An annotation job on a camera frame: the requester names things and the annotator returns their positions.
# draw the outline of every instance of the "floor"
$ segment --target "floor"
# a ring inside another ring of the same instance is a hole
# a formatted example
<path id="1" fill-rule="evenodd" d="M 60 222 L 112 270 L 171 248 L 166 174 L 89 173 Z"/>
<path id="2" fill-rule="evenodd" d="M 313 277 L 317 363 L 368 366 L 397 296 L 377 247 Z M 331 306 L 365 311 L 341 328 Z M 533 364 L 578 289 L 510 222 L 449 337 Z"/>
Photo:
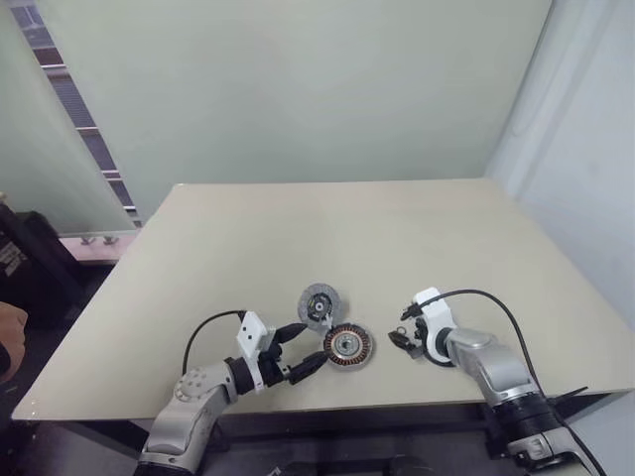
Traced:
<path id="1" fill-rule="evenodd" d="M 81 282 L 89 296 L 99 289 L 111 269 L 112 266 L 92 266 L 82 270 Z M 41 302 L 48 305 L 47 300 L 41 299 Z M 60 311 L 59 315 L 56 313 L 48 315 L 51 323 L 30 319 L 25 329 L 26 352 L 22 365 L 13 379 L 0 384 L 0 474 L 3 476 L 24 474 L 25 467 L 19 462 L 25 451 L 30 450 L 32 439 L 34 435 L 37 436 L 41 427 L 35 423 L 11 421 L 11 412 L 29 390 L 81 313 L 81 308 L 74 305 L 53 308 L 64 309 L 64 311 Z"/>
<path id="2" fill-rule="evenodd" d="M 435 472 L 430 474 L 439 476 L 464 475 L 467 474 L 467 468 L 470 476 L 523 474 L 511 461 L 488 460 L 483 436 L 479 432 L 234 444 L 228 452 L 209 454 L 200 474 L 265 476 L 276 474 L 276 468 L 282 468 L 292 461 L 353 461 L 367 459 L 371 454 L 378 459 L 389 459 L 400 454 L 417 456 L 434 468 Z M 43 423 L 24 452 L 19 466 L 21 472 L 16 474 L 21 476 L 123 476 L 134 473 L 136 461 L 62 426 Z"/>

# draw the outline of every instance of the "table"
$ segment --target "table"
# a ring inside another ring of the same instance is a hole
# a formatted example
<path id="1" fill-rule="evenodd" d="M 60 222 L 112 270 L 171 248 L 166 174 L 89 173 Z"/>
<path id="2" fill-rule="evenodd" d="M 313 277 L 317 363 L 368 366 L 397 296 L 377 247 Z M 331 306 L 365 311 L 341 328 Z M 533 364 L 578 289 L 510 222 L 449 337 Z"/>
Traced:
<path id="1" fill-rule="evenodd" d="M 360 371 L 332 367 L 296 387 L 242 398 L 233 413 L 472 403 L 458 370 L 411 360 L 387 338 L 427 287 L 480 288 L 523 329 L 548 394 L 634 387 L 633 333 L 556 245 L 488 179 L 288 184 L 179 184 L 130 245 L 16 407 L 15 419 L 152 418 L 169 400 L 185 344 L 211 314 L 255 310 L 297 319 L 308 285 L 328 283 L 346 320 L 374 336 Z M 448 302 L 457 321 L 519 353 L 505 315 L 482 297 Z M 190 364 L 237 356 L 237 320 L 198 336 Z M 286 344 L 298 362 L 320 346 Z"/>

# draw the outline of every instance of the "metal hub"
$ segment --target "metal hub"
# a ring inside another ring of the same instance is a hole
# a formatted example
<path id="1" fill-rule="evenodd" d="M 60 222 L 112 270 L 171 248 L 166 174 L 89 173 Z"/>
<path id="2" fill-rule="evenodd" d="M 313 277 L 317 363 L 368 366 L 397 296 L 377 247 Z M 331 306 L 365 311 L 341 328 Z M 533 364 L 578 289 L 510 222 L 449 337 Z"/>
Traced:
<path id="1" fill-rule="evenodd" d="M 324 293 L 313 295 L 307 302 L 307 317 L 315 322 L 322 322 L 333 310 L 333 303 Z"/>
<path id="2" fill-rule="evenodd" d="M 370 357 L 372 339 L 359 325 L 342 324 L 326 334 L 323 347 L 332 363 L 341 367 L 359 368 Z"/>

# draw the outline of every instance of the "robotic arm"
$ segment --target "robotic arm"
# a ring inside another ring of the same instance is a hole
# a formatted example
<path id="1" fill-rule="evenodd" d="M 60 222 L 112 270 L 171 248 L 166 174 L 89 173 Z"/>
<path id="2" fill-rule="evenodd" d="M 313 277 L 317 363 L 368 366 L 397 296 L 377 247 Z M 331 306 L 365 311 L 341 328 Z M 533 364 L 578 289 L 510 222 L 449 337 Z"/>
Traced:
<path id="1" fill-rule="evenodd" d="M 518 466 L 534 472 L 577 461 L 589 474 L 601 476 L 516 354 L 492 334 L 457 327 L 443 299 L 426 304 L 439 295 L 435 288 L 418 293 L 402 316 L 402 320 L 415 319 L 415 339 L 421 345 L 407 336 L 404 327 L 389 334 L 391 341 L 413 358 L 424 355 L 472 377 L 499 421 L 507 451 Z"/>
<path id="2" fill-rule="evenodd" d="M 325 352 L 316 352 L 290 367 L 281 361 L 280 344 L 300 334 L 304 324 L 276 330 L 265 326 L 252 311 L 246 311 L 241 320 L 236 340 L 242 356 L 196 367 L 179 379 L 172 399 L 150 430 L 135 476 L 192 476 L 216 420 L 239 395 L 252 390 L 260 393 L 283 380 L 295 385 L 328 358 Z"/>

